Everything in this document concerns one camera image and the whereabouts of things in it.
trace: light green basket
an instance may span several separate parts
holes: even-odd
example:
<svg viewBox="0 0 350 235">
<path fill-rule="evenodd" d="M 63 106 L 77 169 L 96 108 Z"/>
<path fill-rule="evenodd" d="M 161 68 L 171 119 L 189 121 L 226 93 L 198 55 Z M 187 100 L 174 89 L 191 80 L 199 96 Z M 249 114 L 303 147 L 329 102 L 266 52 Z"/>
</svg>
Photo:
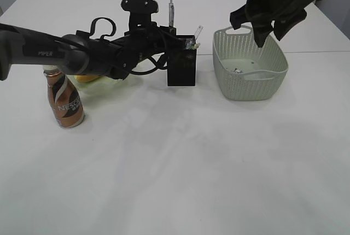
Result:
<svg viewBox="0 0 350 235">
<path fill-rule="evenodd" d="M 288 63 L 275 40 L 268 36 L 259 48 L 253 29 L 245 34 L 228 34 L 232 27 L 214 33 L 213 58 L 215 74 L 224 96 L 231 100 L 269 99 L 280 87 Z"/>
</svg>

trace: nescafe bottle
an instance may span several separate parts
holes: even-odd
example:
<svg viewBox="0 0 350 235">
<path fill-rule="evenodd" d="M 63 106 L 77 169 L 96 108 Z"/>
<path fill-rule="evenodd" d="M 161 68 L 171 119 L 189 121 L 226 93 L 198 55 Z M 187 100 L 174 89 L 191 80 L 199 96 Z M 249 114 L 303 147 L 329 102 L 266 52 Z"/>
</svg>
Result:
<svg viewBox="0 0 350 235">
<path fill-rule="evenodd" d="M 48 81 L 48 99 L 61 127 L 78 126 L 84 120 L 79 93 L 72 82 L 56 66 L 43 66 Z"/>
</svg>

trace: basket handle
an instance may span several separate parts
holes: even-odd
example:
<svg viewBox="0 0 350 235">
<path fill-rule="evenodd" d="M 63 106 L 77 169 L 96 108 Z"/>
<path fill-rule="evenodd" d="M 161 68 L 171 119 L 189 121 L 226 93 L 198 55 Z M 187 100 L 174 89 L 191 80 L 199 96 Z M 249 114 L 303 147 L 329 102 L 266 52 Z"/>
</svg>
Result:
<svg viewBox="0 0 350 235">
<path fill-rule="evenodd" d="M 249 33 L 244 33 L 244 34 L 250 34 L 250 33 L 252 33 L 252 31 L 253 31 L 253 28 L 250 27 L 250 26 L 242 25 L 241 28 L 245 28 L 245 29 L 250 30 Z M 225 35 L 227 35 L 227 36 L 236 36 L 237 34 L 228 34 L 228 33 L 226 32 L 227 30 L 231 30 L 231 29 L 233 29 L 232 26 L 229 26 L 229 27 L 227 27 L 227 28 L 221 29 L 220 31 L 225 32 Z"/>
<path fill-rule="evenodd" d="M 238 74 L 238 75 L 246 77 L 246 76 L 254 75 L 254 74 L 268 74 L 271 77 L 270 78 L 262 78 L 262 79 L 247 79 L 247 80 L 250 80 L 250 81 L 254 81 L 254 80 L 272 80 L 277 75 L 279 75 L 280 72 L 274 72 L 274 71 L 269 71 L 269 70 L 257 70 L 257 71 L 252 71 L 252 72 L 249 72 L 249 73 L 241 73 L 241 74 Z"/>
</svg>

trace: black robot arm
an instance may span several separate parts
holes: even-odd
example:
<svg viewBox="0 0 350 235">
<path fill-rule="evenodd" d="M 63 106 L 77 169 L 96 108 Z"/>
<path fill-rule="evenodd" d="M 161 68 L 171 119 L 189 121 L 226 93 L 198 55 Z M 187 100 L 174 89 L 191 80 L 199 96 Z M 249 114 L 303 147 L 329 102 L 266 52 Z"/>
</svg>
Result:
<svg viewBox="0 0 350 235">
<path fill-rule="evenodd" d="M 307 15 L 304 8 L 313 1 L 319 0 L 247 0 L 243 7 L 231 13 L 230 22 L 234 29 L 251 22 L 255 42 L 262 47 L 272 31 L 281 40 L 303 21 Z"/>
<path fill-rule="evenodd" d="M 90 32 L 77 31 L 62 38 L 0 24 L 0 80 L 7 78 L 12 64 L 52 64 L 65 74 L 125 79 L 129 74 L 145 75 L 167 69 L 170 62 L 179 61 L 175 58 L 181 52 L 195 55 L 194 36 L 177 36 L 176 28 L 159 27 L 151 21 L 151 14 L 158 12 L 156 1 L 122 0 L 121 6 L 130 12 L 129 31 L 113 41 L 105 37 L 115 35 L 116 25 L 105 17 L 95 19 Z M 100 19 L 112 24 L 112 32 L 91 39 Z M 159 53 L 163 55 L 155 61 L 152 56 Z M 155 67 L 146 72 L 133 71 L 145 59 L 151 60 Z"/>
</svg>

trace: white table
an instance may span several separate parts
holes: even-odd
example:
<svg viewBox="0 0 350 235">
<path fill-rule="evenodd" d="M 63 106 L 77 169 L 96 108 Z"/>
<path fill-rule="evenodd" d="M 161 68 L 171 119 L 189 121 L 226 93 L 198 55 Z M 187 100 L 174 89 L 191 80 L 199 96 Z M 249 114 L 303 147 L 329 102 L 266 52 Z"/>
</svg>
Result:
<svg viewBox="0 0 350 235">
<path fill-rule="evenodd" d="M 169 0 L 157 0 L 159 13 L 153 20 L 168 25 Z M 91 21 L 100 16 L 116 21 L 115 37 L 128 29 L 129 13 L 120 7 L 121 0 L 17 0 L 0 18 L 0 22 L 63 36 L 77 29 L 90 30 Z M 174 0 L 175 26 L 179 34 L 194 33 L 198 25 L 204 30 L 199 37 L 200 55 L 212 53 L 213 33 L 230 26 L 230 12 L 244 5 L 246 0 Z M 293 28 L 279 42 L 284 52 L 350 51 L 350 41 L 314 5 L 307 8 L 308 18 Z M 110 26 L 100 23 L 98 34 L 109 33 Z"/>
<path fill-rule="evenodd" d="M 71 130 L 41 67 L 13 66 L 0 83 L 0 234 L 347 234 L 350 52 L 286 57 L 268 101 L 228 101 L 199 56 L 195 87 L 158 71 L 81 90 L 87 116 Z"/>
</svg>

